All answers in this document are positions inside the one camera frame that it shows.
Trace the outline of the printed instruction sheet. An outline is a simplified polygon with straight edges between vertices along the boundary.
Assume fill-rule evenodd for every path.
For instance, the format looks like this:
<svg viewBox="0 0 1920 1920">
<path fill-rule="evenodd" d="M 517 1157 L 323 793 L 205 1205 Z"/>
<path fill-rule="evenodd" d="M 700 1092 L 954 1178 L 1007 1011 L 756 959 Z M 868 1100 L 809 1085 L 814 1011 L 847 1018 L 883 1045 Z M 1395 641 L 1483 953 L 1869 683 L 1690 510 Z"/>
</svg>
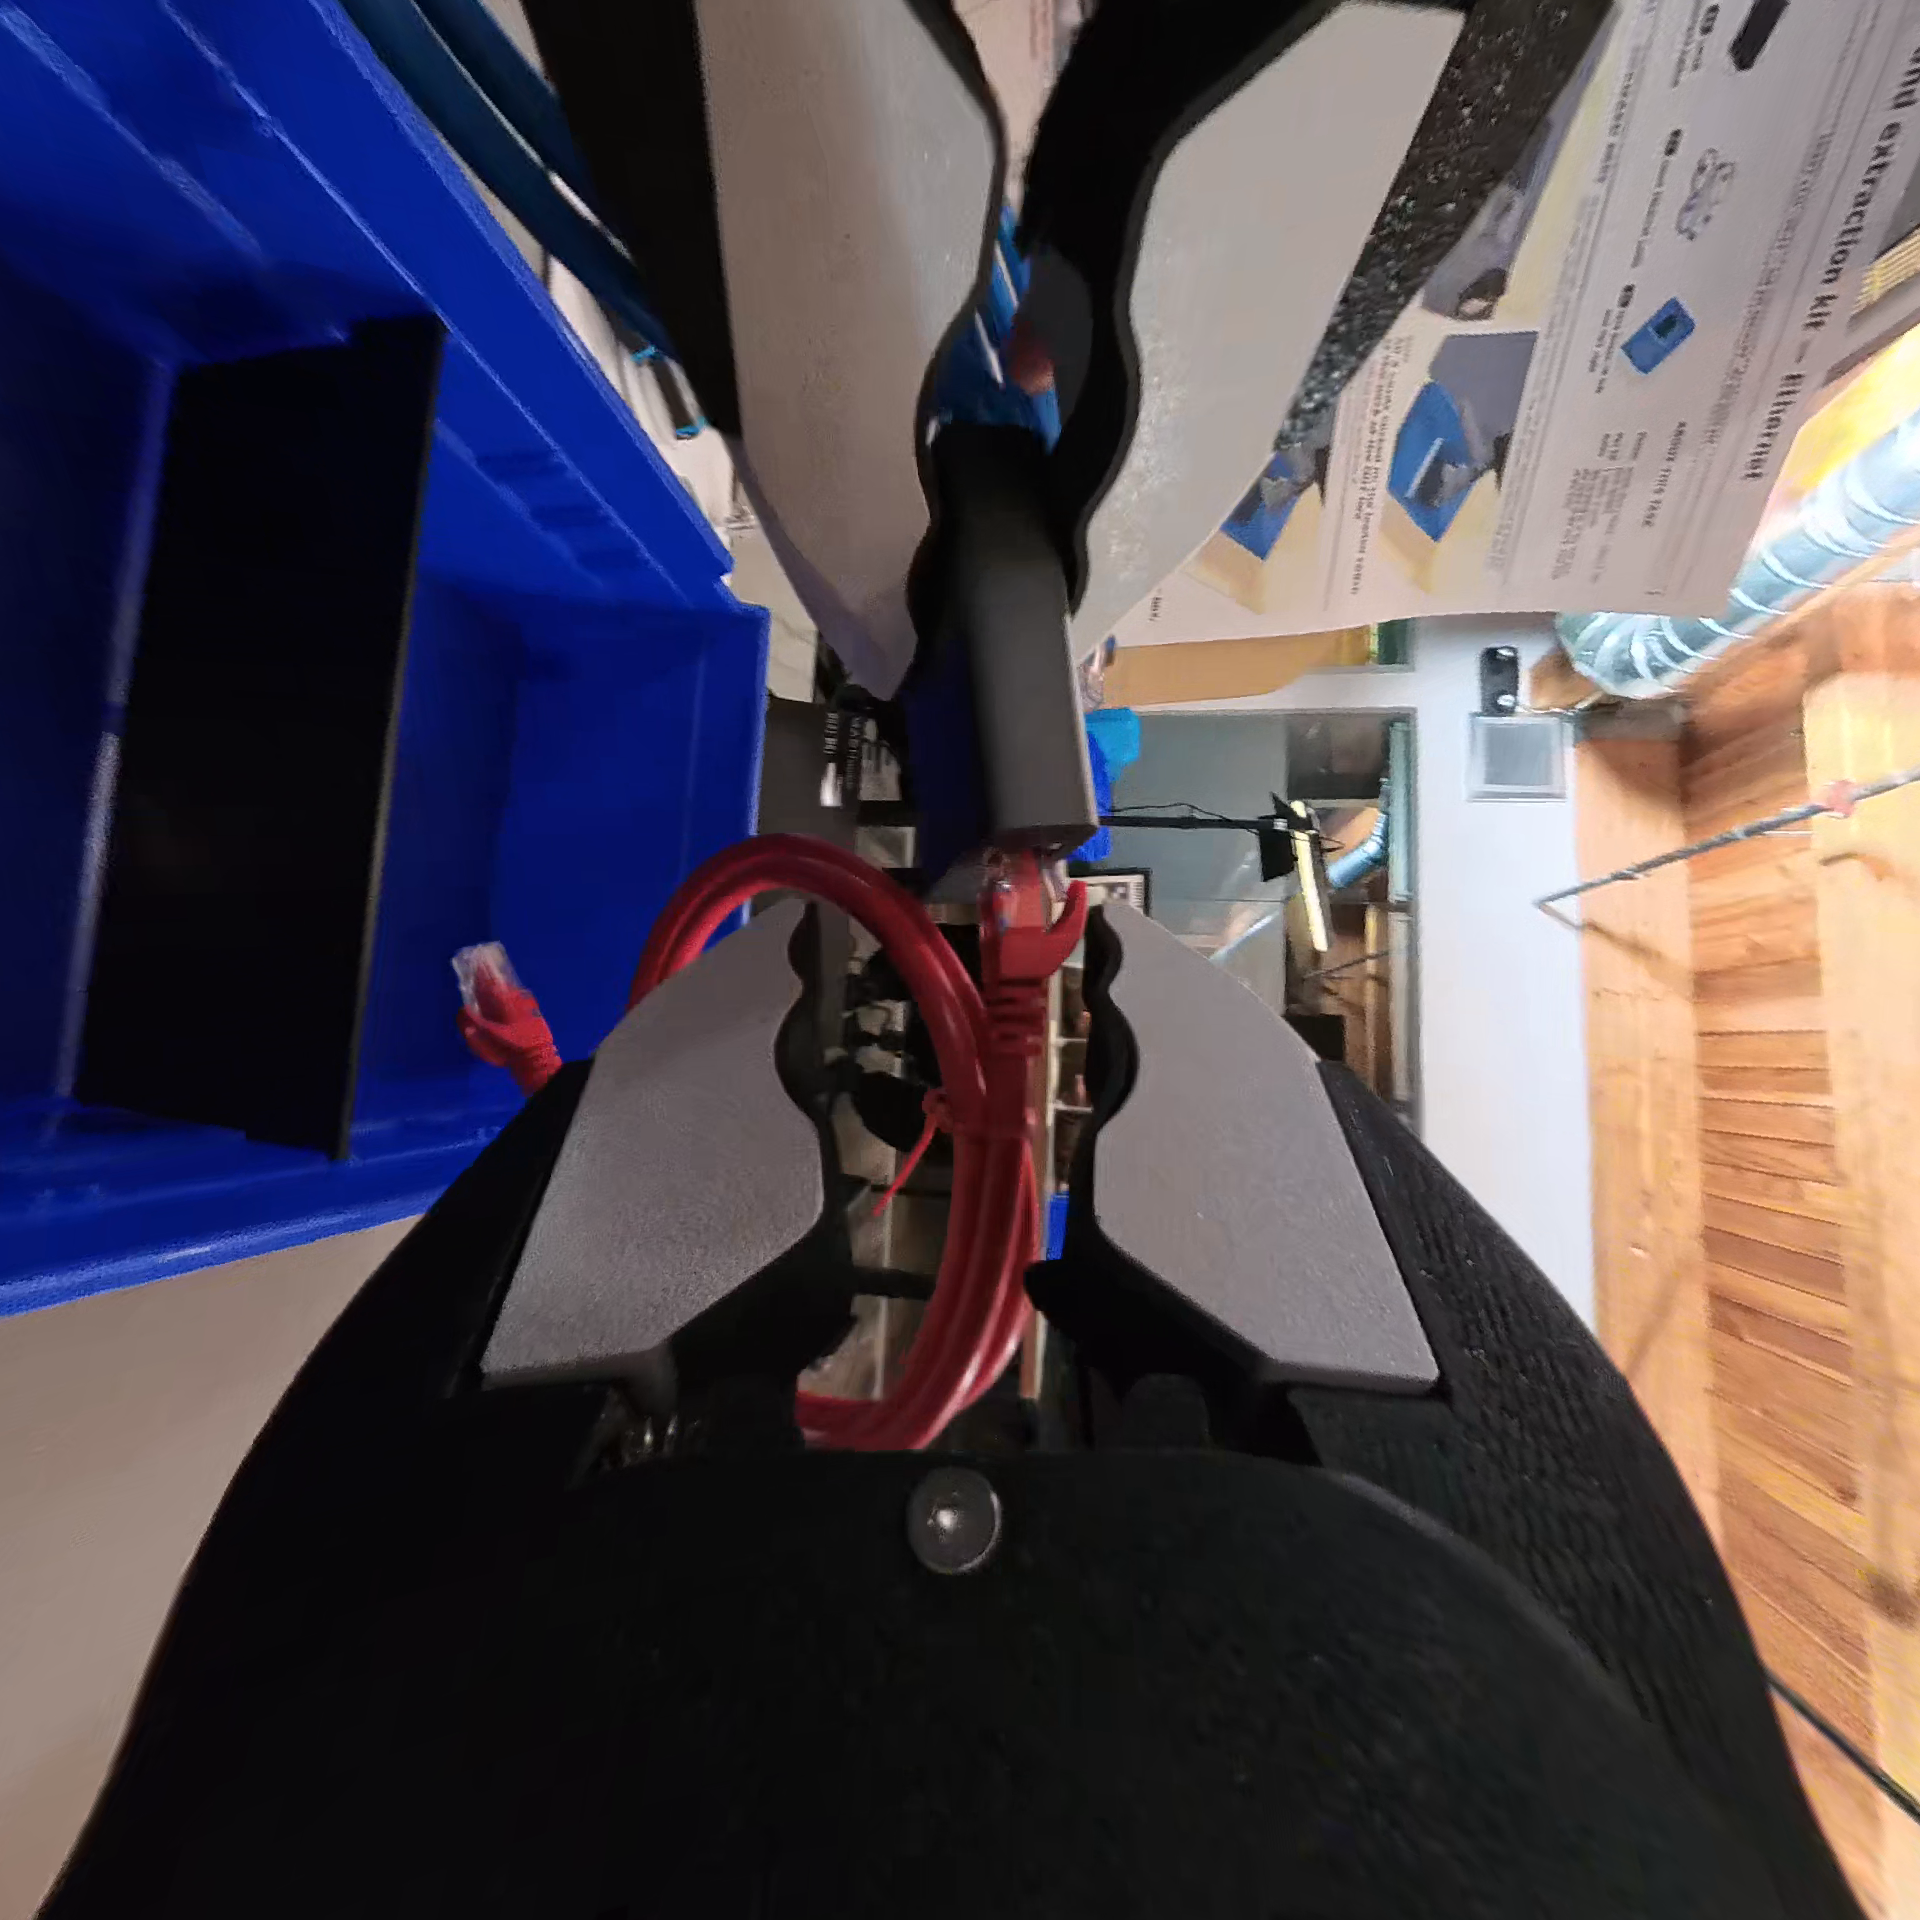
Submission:
<svg viewBox="0 0 1920 1920">
<path fill-rule="evenodd" d="M 1119 650 L 1709 613 L 1915 166 L 1915 5 L 1602 5 L 1483 210 Z"/>
</svg>

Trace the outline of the grey wall panel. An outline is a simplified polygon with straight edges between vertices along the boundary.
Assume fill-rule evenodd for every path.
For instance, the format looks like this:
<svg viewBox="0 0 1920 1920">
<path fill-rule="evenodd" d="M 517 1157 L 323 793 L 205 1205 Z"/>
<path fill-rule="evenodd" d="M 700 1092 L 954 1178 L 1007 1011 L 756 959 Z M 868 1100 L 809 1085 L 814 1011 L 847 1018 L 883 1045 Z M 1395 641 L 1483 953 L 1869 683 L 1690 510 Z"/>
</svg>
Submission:
<svg viewBox="0 0 1920 1920">
<path fill-rule="evenodd" d="M 1467 750 L 1467 798 L 1474 802 L 1558 802 L 1569 796 L 1569 726 L 1554 710 L 1525 709 L 1521 668 L 1514 643 L 1478 652 L 1478 706 Z"/>
</svg>

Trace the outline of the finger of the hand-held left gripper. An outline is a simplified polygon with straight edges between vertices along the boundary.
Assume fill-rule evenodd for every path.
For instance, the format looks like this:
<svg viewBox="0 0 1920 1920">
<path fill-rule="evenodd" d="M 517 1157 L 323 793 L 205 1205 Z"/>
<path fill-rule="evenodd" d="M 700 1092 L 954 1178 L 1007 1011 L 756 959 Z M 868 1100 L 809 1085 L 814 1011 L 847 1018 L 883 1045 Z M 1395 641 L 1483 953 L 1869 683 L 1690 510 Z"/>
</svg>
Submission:
<svg viewBox="0 0 1920 1920">
<path fill-rule="evenodd" d="M 1257 477 L 1467 5 L 1094 5 L 1025 172 L 1060 437 L 1050 527 L 1092 652 Z"/>
<path fill-rule="evenodd" d="M 727 444 L 821 643 L 894 697 L 921 644 L 933 390 L 1001 210 L 1001 113 L 954 5 L 702 3 L 692 22 Z"/>
</svg>

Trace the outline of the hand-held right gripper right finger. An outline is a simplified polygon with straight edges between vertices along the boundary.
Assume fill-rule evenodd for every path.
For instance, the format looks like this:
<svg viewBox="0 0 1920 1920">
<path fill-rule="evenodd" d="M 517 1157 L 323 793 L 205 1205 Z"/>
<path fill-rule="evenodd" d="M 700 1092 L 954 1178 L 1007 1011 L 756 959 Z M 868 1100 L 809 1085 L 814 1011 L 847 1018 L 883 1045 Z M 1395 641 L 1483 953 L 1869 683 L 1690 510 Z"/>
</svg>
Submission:
<svg viewBox="0 0 1920 1920">
<path fill-rule="evenodd" d="M 1126 903 L 1087 915 L 1092 1109 L 1029 1301 L 1101 1409 L 1141 1388 L 1271 1450 L 1297 1389 L 1421 1403 L 1443 1369 L 1326 1065 Z"/>
</svg>

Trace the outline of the blue plastic bin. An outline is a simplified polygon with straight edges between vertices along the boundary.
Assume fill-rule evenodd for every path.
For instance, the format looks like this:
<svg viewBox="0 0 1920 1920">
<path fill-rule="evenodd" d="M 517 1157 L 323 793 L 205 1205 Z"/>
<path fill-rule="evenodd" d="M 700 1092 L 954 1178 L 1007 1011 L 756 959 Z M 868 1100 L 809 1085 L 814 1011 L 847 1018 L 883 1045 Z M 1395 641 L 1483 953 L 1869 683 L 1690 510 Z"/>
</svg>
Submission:
<svg viewBox="0 0 1920 1920">
<path fill-rule="evenodd" d="M 425 1212 L 517 1107 L 450 958 L 564 1054 L 751 830 L 766 615 L 341 5 L 4 5 L 4 1314 Z M 76 1092 L 180 372 L 444 325 L 345 1157 Z"/>
</svg>

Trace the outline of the grey desk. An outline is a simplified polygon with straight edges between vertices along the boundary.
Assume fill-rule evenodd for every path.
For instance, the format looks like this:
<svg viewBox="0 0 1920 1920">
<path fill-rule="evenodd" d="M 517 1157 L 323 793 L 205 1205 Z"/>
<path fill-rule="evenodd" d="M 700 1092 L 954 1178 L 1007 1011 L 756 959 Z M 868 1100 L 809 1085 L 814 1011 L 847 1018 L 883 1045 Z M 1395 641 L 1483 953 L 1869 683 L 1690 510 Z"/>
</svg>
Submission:
<svg viewBox="0 0 1920 1920">
<path fill-rule="evenodd" d="M 3 1325 L 3 1915 L 34 1915 L 238 1462 L 412 1219 Z"/>
</svg>

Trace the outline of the thin metal rod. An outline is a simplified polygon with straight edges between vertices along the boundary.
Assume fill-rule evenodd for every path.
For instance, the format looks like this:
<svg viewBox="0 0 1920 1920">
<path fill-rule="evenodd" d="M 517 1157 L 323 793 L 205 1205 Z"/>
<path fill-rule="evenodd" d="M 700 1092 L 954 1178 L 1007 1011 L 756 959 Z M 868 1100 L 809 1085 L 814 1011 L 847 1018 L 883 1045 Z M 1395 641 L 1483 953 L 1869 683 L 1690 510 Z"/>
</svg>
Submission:
<svg viewBox="0 0 1920 1920">
<path fill-rule="evenodd" d="M 1917 763 L 1910 763 L 1901 771 L 1881 774 L 1862 783 L 1834 781 L 1827 789 L 1822 789 L 1822 793 L 1812 799 L 1777 810 L 1748 822 L 1724 827 L 1718 831 L 1687 842 L 1679 847 L 1666 847 L 1661 853 L 1626 861 L 1622 866 L 1602 871 L 1601 875 L 1574 881 L 1572 884 L 1561 886 L 1551 894 L 1537 895 L 1532 905 L 1533 910 L 1549 915 L 1558 905 L 1569 905 L 1572 900 L 1606 892 L 1619 884 L 1646 881 L 1652 874 L 1665 874 L 1666 869 L 1684 866 L 1690 861 L 1729 847 L 1741 847 L 1771 837 L 1803 831 L 1817 822 L 1843 822 L 1853 819 L 1853 813 L 1859 813 L 1862 804 L 1891 798 L 1915 783 Z"/>
</svg>

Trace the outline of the black bin divider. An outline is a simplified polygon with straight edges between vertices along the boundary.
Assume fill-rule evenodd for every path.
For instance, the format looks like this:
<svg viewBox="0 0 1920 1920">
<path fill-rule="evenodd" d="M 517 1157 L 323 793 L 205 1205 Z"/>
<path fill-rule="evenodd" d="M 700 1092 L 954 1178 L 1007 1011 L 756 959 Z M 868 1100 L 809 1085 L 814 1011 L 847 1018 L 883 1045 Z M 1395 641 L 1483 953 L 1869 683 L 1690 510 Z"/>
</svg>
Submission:
<svg viewBox="0 0 1920 1920">
<path fill-rule="evenodd" d="M 444 325 L 180 372 L 76 1092 L 341 1159 Z"/>
</svg>

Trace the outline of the silver air duct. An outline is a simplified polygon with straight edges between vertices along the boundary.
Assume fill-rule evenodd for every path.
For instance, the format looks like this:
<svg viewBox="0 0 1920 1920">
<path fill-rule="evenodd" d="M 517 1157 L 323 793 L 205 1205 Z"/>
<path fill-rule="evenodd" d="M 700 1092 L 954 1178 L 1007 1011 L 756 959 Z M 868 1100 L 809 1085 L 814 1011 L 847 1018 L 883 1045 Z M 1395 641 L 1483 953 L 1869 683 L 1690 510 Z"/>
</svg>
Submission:
<svg viewBox="0 0 1920 1920">
<path fill-rule="evenodd" d="M 1655 702 L 1853 573 L 1881 575 L 1898 542 L 1915 530 L 1917 413 L 1909 413 L 1822 477 L 1777 532 L 1747 551 L 1717 613 L 1565 613 L 1554 620 L 1554 636 L 1572 669 L 1606 697 Z"/>
</svg>

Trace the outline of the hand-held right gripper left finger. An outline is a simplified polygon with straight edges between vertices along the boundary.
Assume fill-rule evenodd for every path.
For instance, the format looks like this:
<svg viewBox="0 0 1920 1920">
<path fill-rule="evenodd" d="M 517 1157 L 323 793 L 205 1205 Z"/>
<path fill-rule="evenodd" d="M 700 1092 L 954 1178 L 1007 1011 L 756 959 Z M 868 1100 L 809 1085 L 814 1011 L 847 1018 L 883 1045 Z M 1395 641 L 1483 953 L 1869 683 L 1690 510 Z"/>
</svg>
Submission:
<svg viewBox="0 0 1920 1920">
<path fill-rule="evenodd" d="M 486 1388 L 612 1382 L 689 1418 L 743 1378 L 796 1389 L 851 1332 L 821 958 L 818 910 L 777 900 L 594 1051 L 486 1334 Z"/>
</svg>

